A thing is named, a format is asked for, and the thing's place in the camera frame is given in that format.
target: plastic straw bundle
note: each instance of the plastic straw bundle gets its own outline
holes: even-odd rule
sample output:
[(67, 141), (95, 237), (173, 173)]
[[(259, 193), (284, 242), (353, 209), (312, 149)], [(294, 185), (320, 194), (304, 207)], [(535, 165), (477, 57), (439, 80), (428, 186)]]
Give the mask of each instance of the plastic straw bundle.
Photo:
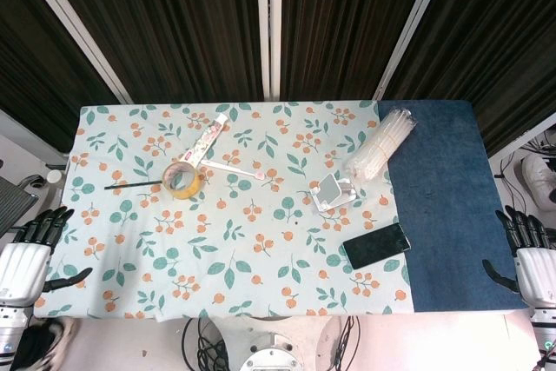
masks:
[(390, 156), (407, 138), (416, 121), (407, 109), (392, 109), (355, 154), (346, 162), (353, 183), (368, 182), (375, 177)]

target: roll of tape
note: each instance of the roll of tape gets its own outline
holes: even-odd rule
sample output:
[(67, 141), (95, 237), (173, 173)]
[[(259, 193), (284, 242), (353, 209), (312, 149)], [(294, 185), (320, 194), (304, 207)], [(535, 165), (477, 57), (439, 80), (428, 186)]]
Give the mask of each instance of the roll of tape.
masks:
[(174, 162), (164, 170), (162, 185), (176, 199), (189, 199), (201, 189), (200, 173), (188, 162)]

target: blue denim cloth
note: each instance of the blue denim cloth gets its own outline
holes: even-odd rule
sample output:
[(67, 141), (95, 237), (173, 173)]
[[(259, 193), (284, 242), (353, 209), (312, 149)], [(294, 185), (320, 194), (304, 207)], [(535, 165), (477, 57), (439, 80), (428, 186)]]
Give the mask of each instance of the blue denim cloth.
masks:
[(416, 312), (523, 308), (488, 278), (487, 258), (515, 278), (494, 210), (500, 198), (470, 103), (383, 101), (379, 114), (409, 109), (417, 126), (390, 158), (400, 224), (411, 242), (407, 267)]

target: orange berry pattern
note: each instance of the orange berry pattern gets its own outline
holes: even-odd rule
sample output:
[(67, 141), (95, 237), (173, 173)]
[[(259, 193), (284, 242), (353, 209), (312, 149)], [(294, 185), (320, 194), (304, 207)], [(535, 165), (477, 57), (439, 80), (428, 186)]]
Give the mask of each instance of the orange berry pattern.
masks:
[[(379, 126), (375, 103), (222, 103), (82, 109), (63, 204), (75, 210), (47, 280), (90, 275), (41, 295), (38, 315), (167, 320), (196, 316), (411, 312), (404, 255), (353, 270), (347, 239), (397, 222), (387, 167), (355, 201), (318, 212), (309, 190)], [(201, 190), (174, 199), (161, 179), (218, 113)]]

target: floor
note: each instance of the floor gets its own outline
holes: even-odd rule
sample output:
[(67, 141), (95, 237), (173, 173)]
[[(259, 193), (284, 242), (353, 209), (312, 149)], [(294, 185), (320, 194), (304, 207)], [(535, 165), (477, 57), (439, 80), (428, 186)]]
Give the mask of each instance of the floor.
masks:
[[(15, 182), (45, 170), (36, 158), (22, 154), (21, 151), (26, 152), (22, 149), (13, 149), (13, 144), (5, 143), (4, 139), (0, 136), (0, 149), (10, 146), (10, 155), (17, 158), (4, 161), (1, 176)], [(501, 187), (501, 199), (507, 203), (509, 196)], [(29, 216), (56, 204), (52, 192), (50, 195), (48, 190), (41, 193), (46, 193), (39, 202), (41, 206), (35, 207)], [(539, 359), (525, 310), (368, 315), (360, 319), (361, 344), (350, 368), (355, 371), (529, 371)], [(338, 320), (334, 318), (321, 334), (317, 350), (319, 370), (327, 369), (330, 363), (330, 352), (340, 326)], [(185, 320), (163, 323), (83, 320), (62, 370), (186, 369), (180, 346), (184, 323)], [(354, 340), (353, 336), (347, 356), (351, 356)], [(185, 346), (188, 355), (194, 356), (196, 335), (189, 334)]]

